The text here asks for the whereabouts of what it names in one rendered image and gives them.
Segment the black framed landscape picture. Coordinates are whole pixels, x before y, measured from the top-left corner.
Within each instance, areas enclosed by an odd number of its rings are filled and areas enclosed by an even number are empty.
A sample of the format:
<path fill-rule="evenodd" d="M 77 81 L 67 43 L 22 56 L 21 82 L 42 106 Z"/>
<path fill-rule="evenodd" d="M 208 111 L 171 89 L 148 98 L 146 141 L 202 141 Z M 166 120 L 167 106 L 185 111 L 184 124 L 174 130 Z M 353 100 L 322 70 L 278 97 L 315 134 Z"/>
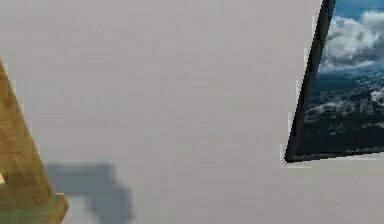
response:
<path fill-rule="evenodd" d="M 286 162 L 384 153 L 384 0 L 322 0 Z"/>

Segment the brown wooden furniture piece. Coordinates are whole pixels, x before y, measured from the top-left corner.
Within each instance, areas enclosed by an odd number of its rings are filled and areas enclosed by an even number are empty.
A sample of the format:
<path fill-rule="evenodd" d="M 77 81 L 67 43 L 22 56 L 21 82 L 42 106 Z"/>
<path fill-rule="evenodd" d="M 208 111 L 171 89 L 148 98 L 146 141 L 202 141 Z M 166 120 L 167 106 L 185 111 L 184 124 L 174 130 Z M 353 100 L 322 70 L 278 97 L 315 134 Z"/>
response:
<path fill-rule="evenodd" d="M 69 205 L 52 190 L 0 62 L 0 224 L 62 224 Z"/>

